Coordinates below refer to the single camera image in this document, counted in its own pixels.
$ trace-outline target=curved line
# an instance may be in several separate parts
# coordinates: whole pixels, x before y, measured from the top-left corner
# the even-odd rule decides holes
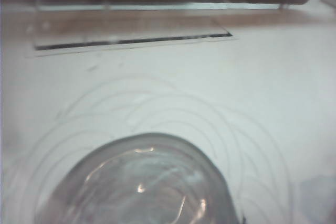
[[[256,184],[259,184],[270,196],[271,199],[274,201],[274,203],[278,206],[278,208],[280,209],[280,212],[282,214],[282,216],[287,219],[287,215],[285,214],[285,209],[283,208],[283,206],[280,204],[280,202],[277,200],[276,196],[274,195],[274,193],[272,192],[272,190],[270,190],[263,182],[259,181],[257,178],[247,175],[247,177],[249,177],[251,180],[254,180]]]
[[[47,137],[49,137],[51,134],[53,134],[53,132],[59,130],[62,126],[67,125],[68,123],[74,122],[77,119],[86,118],[86,117],[90,117],[90,116],[111,116],[111,115],[109,113],[86,113],[86,114],[82,114],[82,115],[75,115],[75,116],[67,118],[66,120],[63,120],[63,121],[59,122],[57,125],[55,125],[54,127],[52,127],[49,131],[47,131],[42,137],[40,137],[33,144],[33,146],[30,148],[30,151],[28,152],[28,154],[25,155],[25,157],[27,157],[25,161],[27,162],[30,159],[30,157],[33,156],[34,151],[41,144],[41,142],[43,142]],[[19,172],[22,169],[24,169],[24,165],[23,164],[24,164],[24,160],[22,160],[21,165],[19,166],[19,168],[15,172],[15,176],[13,178],[13,181],[14,181],[13,183],[15,183],[15,180],[16,180]]]
[[[48,172],[45,174],[45,176],[43,177],[43,179],[40,181],[40,185],[39,185],[39,187],[38,187],[38,192],[42,192],[42,191],[43,191],[43,188],[44,188],[44,186],[45,186],[45,180],[47,179],[47,177],[49,177],[49,175],[51,174],[51,172],[53,172],[53,171],[56,169],[56,167],[57,167],[60,163],[62,163],[63,160],[65,160],[67,157],[73,155],[73,154],[76,153],[76,152],[81,152],[81,151],[84,151],[84,150],[92,150],[92,147],[91,147],[91,148],[90,148],[90,147],[83,147],[83,148],[81,148],[81,149],[74,150],[74,151],[72,151],[72,152],[69,152],[69,153],[63,155],[59,160],[57,160],[57,161],[52,165],[52,167],[48,170]],[[37,216],[36,216],[36,208],[37,208],[37,205],[38,205],[38,203],[39,203],[39,201],[40,201],[40,198],[41,198],[41,194],[38,194],[38,197],[35,198],[34,203],[33,203],[33,206],[34,206],[34,210],[33,210],[33,214],[34,214],[34,223],[38,223],[38,222],[36,221],[36,217],[37,217]]]
[[[159,96],[159,97],[156,97],[156,98],[152,98],[152,99],[148,99],[147,101],[143,102],[143,103],[140,103],[138,106],[136,106],[134,108],[133,111],[131,111],[127,116],[126,116],[126,119],[128,120],[129,117],[138,109],[141,108],[141,106],[143,106],[144,104],[146,103],[150,103],[152,101],[154,101],[155,99],[158,99],[158,98],[163,98],[163,97],[182,97],[182,98],[190,98],[190,99],[194,99],[195,101],[207,106],[210,110],[212,110],[217,116],[219,116],[219,118],[226,124],[227,128],[229,129],[231,135],[233,136],[233,139],[234,139],[234,142],[236,143],[236,146],[237,146],[237,149],[238,149],[238,153],[239,153],[239,159],[240,159],[240,165],[241,165],[241,171],[240,171],[240,183],[239,183],[239,190],[238,190],[238,193],[240,194],[242,191],[242,186],[243,186],[243,180],[242,180],[242,177],[243,177],[243,173],[244,173],[244,162],[243,162],[243,156],[242,156],[242,149],[240,147],[240,144],[239,144],[239,141],[237,139],[237,136],[234,132],[234,130],[232,129],[230,123],[226,120],[226,118],[219,112],[215,109],[215,107],[213,107],[212,105],[208,104],[207,102],[203,101],[202,99],[200,98],[197,98],[193,95],[188,95],[188,94],[176,94],[176,95],[162,95],[162,96]]]
[[[138,128],[141,127],[141,125],[147,121],[149,118],[153,117],[153,116],[156,116],[160,113],[163,113],[165,111],[173,111],[173,110],[176,110],[176,111],[183,111],[185,113],[188,113],[188,114],[191,114],[191,115],[194,115],[195,117],[198,117],[199,119],[203,120],[205,123],[207,123],[210,128],[213,129],[213,131],[215,132],[215,134],[217,135],[217,137],[221,140],[221,143],[223,145],[223,148],[224,148],[224,151],[225,151],[225,154],[226,154],[226,162],[227,162],[227,178],[230,178],[230,160],[229,160],[229,153],[228,153],[228,148],[227,148],[227,145],[225,143],[224,140],[222,140],[222,136],[221,134],[218,132],[217,128],[214,126],[214,124],[212,124],[209,120],[207,120],[205,117],[201,116],[200,114],[196,113],[196,112],[193,112],[193,111],[190,111],[190,110],[186,110],[186,109],[181,109],[181,108],[174,108],[174,107],[171,107],[171,108],[166,108],[166,109],[163,109],[163,110],[159,110],[159,111],[154,111],[153,113],[149,113],[147,114],[144,118],[142,118],[141,122],[139,124],[137,124],[135,127],[134,127],[134,130],[137,130]]]
[[[282,165],[283,165],[283,169],[285,170],[285,174],[287,176],[287,187],[288,187],[288,205],[289,207],[289,211],[290,211],[290,219],[289,219],[289,224],[293,223],[293,211],[295,208],[294,205],[294,188],[292,187],[292,182],[291,182],[291,178],[290,178],[290,173],[288,170],[288,166],[286,164],[286,160],[282,154],[282,152],[280,151],[280,148],[277,144],[277,142],[275,141],[275,138],[269,133],[269,131],[261,124],[259,123],[256,119],[254,119],[252,116],[249,116],[248,114],[245,114],[243,112],[234,110],[232,108],[226,107],[224,105],[219,105],[221,107],[225,107],[226,109],[239,114],[241,116],[244,116],[247,120],[249,120],[252,124],[256,125],[264,134],[266,134],[269,138],[270,138],[270,142],[273,144],[273,147],[276,149],[276,151],[278,152],[278,155],[280,156],[280,159],[282,161]]]
[[[266,220],[266,223],[271,224],[272,222],[270,221],[270,219],[268,218],[268,216],[265,214],[265,212],[263,211],[263,209],[257,204],[255,203],[253,200],[247,198],[247,197],[242,197],[244,201],[249,202],[251,205],[253,205],[255,208],[258,209],[258,211],[261,213],[261,215],[263,216],[263,218]]]
[[[248,161],[252,164],[254,172],[256,173],[257,176],[260,176],[260,172],[258,170],[258,167],[256,163],[254,163],[253,159],[250,157],[250,155],[246,152],[244,152],[244,156],[248,159]]]
[[[150,91],[125,91],[125,92],[118,92],[112,95],[108,95],[107,97],[104,97],[102,99],[100,99],[98,102],[95,102],[92,106],[90,106],[90,109],[94,109],[95,107],[99,106],[101,103],[103,103],[104,101],[114,98],[114,97],[118,97],[120,95],[123,94],[153,94],[153,92]]]
[[[155,77],[150,77],[150,76],[146,76],[146,75],[143,75],[143,74],[133,74],[133,75],[129,75],[129,76],[126,76],[126,77],[116,77],[116,78],[113,78],[109,81],[106,81],[106,82],[103,82],[101,84],[99,84],[98,86],[95,86],[94,88],[88,90],[87,92],[85,92],[83,95],[81,95],[79,98],[77,98],[68,108],[67,110],[65,111],[64,115],[68,115],[76,106],[77,104],[83,99],[85,98],[86,96],[88,96],[89,94],[91,94],[92,92],[98,90],[99,88],[105,86],[105,85],[109,85],[109,84],[112,84],[116,81],[121,81],[121,80],[129,80],[129,79],[135,79],[135,80],[138,80],[138,79],[148,79],[148,80],[152,80],[152,81],[156,81],[158,83],[163,83],[165,85],[167,85],[168,87],[176,90],[176,91],[179,91],[179,89],[177,87],[175,87],[174,85],[172,85],[171,83],[167,82],[167,81],[164,81],[160,78],[155,78]]]
[[[78,136],[78,135],[81,135],[81,134],[83,134],[83,133],[86,133],[86,134],[87,134],[87,133],[99,133],[99,134],[105,134],[105,135],[107,135],[108,137],[111,137],[111,136],[109,135],[109,133],[105,133],[105,132],[99,132],[99,131],[80,131],[80,132],[75,132],[75,133],[73,133],[73,134],[67,136],[67,137],[64,138],[62,141],[58,142],[56,145],[54,145],[52,148],[50,148],[49,151],[46,152],[46,153],[44,154],[44,156],[43,156],[42,159],[40,160],[39,164],[38,164],[37,167],[33,170],[33,172],[31,173],[30,177],[29,177],[28,180],[27,180],[27,184],[26,184],[25,190],[24,190],[24,192],[23,192],[22,200],[21,200],[20,207],[19,207],[20,212],[21,212],[21,209],[23,208],[23,204],[24,204],[24,200],[23,200],[23,198],[24,198],[25,195],[27,194],[27,191],[28,191],[28,189],[29,189],[29,185],[30,185],[30,183],[32,182],[33,177],[35,177],[35,174],[36,174],[36,173],[38,172],[38,170],[40,169],[40,167],[41,167],[42,163],[44,162],[44,160],[48,157],[49,154],[51,154],[51,153],[52,153],[57,147],[59,147],[61,144],[65,143],[66,141],[70,140],[71,138],[76,137],[76,136]],[[21,218],[22,218],[22,216],[21,216],[21,215],[19,215],[19,216],[20,216],[20,217],[19,217],[19,223],[22,223],[22,222],[21,222]]]
[[[264,153],[263,149],[260,147],[260,145],[249,135],[247,135],[244,131],[242,131],[238,126],[236,126],[235,124],[233,124],[233,127],[241,134],[243,135],[245,138],[247,138],[248,140],[250,140],[252,142],[252,144],[255,146],[256,149],[258,149],[262,155],[262,157],[266,160],[266,165],[268,166],[268,170],[271,176],[271,180],[272,180],[272,184],[276,190],[276,192],[278,192],[279,188],[276,184],[276,180],[275,180],[275,176],[273,174],[273,170],[272,167],[270,166],[270,161],[268,160],[268,157],[266,156],[266,154]]]
[[[170,121],[165,121],[165,122],[161,122],[161,123],[155,124],[155,125],[152,126],[152,129],[156,128],[156,127],[160,127],[163,124],[167,124],[167,123],[177,123],[177,124],[186,125],[186,126],[189,126],[190,128],[193,128],[195,131],[199,132],[199,134],[201,134],[207,140],[207,142],[210,144],[212,152],[213,152],[215,158],[217,158],[215,147],[214,147],[213,143],[210,141],[210,139],[207,137],[207,135],[203,131],[201,131],[200,129],[196,128],[195,126],[193,126],[190,123],[186,123],[186,122],[178,121],[178,120],[170,120]]]

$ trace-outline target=dark strip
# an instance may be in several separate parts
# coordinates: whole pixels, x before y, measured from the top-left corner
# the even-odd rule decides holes
[[[204,38],[221,38],[232,37],[232,34],[207,34],[207,35],[193,35],[193,36],[176,36],[176,37],[161,37],[161,38],[149,38],[149,39],[124,39],[118,41],[93,41],[93,42],[80,42],[80,43],[68,43],[68,44],[55,44],[46,46],[35,46],[35,50],[53,50],[53,49],[65,49],[74,47],[92,47],[92,46],[108,46],[108,45],[123,45],[123,44],[139,44],[148,42],[159,41],[174,41],[174,40],[187,40],[187,39],[204,39]]]

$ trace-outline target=white surface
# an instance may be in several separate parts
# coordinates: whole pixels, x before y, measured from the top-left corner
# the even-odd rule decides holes
[[[27,25],[5,24],[3,223],[33,223],[93,148],[152,131],[200,147],[248,223],[333,223],[332,206],[313,219],[300,199],[303,182],[336,175],[335,10],[212,18],[238,39],[46,57],[31,57]]]

